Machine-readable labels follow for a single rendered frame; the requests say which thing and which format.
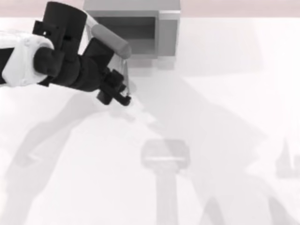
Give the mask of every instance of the gray container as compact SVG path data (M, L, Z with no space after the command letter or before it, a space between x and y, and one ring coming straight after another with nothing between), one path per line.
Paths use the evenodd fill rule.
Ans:
M127 40L133 59L176 55L180 0L85 0L83 9Z

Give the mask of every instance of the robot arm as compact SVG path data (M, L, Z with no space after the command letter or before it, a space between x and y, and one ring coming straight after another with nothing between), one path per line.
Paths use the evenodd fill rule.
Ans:
M84 53L79 55L85 26L91 26L94 37ZM100 90L97 98L103 104L109 105L115 99L122 105L129 105L129 94L122 95L128 89L124 75L114 69L111 71L108 65L115 55L126 62L130 54L130 46L125 40L98 24L87 13L50 1L43 21L35 22L30 38L19 39L13 49L1 50L3 59L0 61L4 65L2 78L12 87L37 83L46 87L56 84L86 92ZM19 69L17 58L22 58L21 62L26 61L25 70Z

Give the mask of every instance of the beige floor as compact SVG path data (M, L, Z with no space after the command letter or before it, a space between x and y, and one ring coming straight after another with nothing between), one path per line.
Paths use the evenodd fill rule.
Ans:
M81 8L84 0L60 0ZM47 0L0 0L0 17L41 16ZM181 0L183 17L300 15L294 0Z

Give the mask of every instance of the gray box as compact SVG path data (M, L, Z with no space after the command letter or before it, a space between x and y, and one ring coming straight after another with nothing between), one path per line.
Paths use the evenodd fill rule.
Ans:
M180 0L85 0L83 9L127 40L133 59L176 55Z

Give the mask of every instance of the white table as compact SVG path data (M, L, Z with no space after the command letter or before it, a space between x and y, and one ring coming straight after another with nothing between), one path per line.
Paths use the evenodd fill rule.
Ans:
M0 30L33 23L1 18ZM276 165L294 166L281 156L285 140L291 159L300 154L300 20L180 25L174 69L130 69L128 108L54 85L0 90L1 224L154 225L155 179L140 161L151 139L190 147L178 178L181 225L206 225L205 210L227 225L273 225L271 196L282 206L270 200L273 214L300 221L300 180L276 176Z

